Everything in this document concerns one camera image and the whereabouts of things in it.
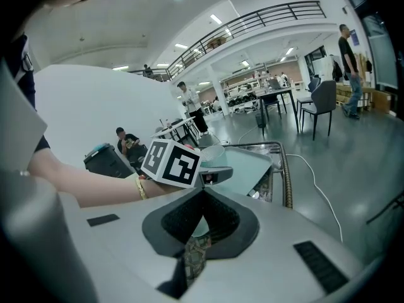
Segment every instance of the table top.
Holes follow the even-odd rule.
[[[156,138],[156,137],[164,136],[165,134],[169,134],[171,131],[181,127],[182,125],[184,125],[185,123],[191,121],[194,118],[195,117],[190,117],[190,118],[184,119],[181,122],[178,122],[177,124],[174,124],[170,129],[161,130],[161,131],[151,135],[150,138]]]
[[[280,89],[272,89],[268,93],[262,94],[260,96],[257,96],[257,98],[262,98],[262,97],[267,97],[268,95],[277,95],[285,92],[292,91],[292,88],[280,88]]]

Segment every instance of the ceiling light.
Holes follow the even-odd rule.
[[[188,46],[185,46],[185,45],[182,45],[182,44],[176,44],[175,46],[176,46],[176,47],[179,47],[179,48],[183,48],[183,49],[187,49],[187,48],[188,48]]]
[[[222,21],[219,18],[217,18],[215,15],[210,15],[210,18],[215,20],[219,25],[222,23]]]
[[[122,71],[123,69],[128,69],[129,66],[119,66],[118,68],[113,68],[114,71]]]

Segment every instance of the hair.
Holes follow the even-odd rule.
[[[348,27],[348,26],[346,26],[346,24],[342,23],[340,25],[340,32],[342,32],[344,29],[346,29],[346,27]]]

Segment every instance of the glossy floor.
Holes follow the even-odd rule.
[[[346,118],[337,106],[330,137],[328,115],[319,116],[316,139],[312,140],[313,119],[306,117],[304,130],[297,134],[292,106],[287,114],[270,109],[270,123],[264,131],[256,126],[255,115],[216,115],[207,120],[211,134],[201,146],[225,143],[253,143],[277,140],[287,153],[303,156],[312,166],[317,185],[331,201],[341,223],[345,245],[364,263],[386,249],[388,239],[402,214],[389,209],[370,225],[365,222],[404,189],[404,122],[376,111],[363,112],[361,119]],[[314,188],[312,174],[297,157],[288,157],[294,209],[339,239],[338,226],[326,201]],[[281,180],[274,181],[274,193],[281,194]]]

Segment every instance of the dark sleeve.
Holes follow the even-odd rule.
[[[8,46],[4,54],[4,58],[7,62],[8,68],[14,78],[21,68],[23,49],[25,44],[27,43],[27,40],[27,36],[22,35],[20,38],[16,39]],[[25,75],[19,80],[17,84],[23,92],[24,96],[31,103],[32,107],[35,108],[35,83],[33,80],[33,70],[26,71]],[[37,152],[44,148],[50,147],[45,137],[42,136],[35,151]]]
[[[348,54],[348,49],[347,49],[348,42],[345,39],[341,39],[338,42],[338,45],[340,46],[340,51],[341,51],[342,57],[344,57],[345,54]]]
[[[133,141],[136,141],[136,140],[139,139],[138,137],[136,137],[136,136],[133,135],[133,134],[126,134],[126,136],[129,137],[129,138],[131,138]]]

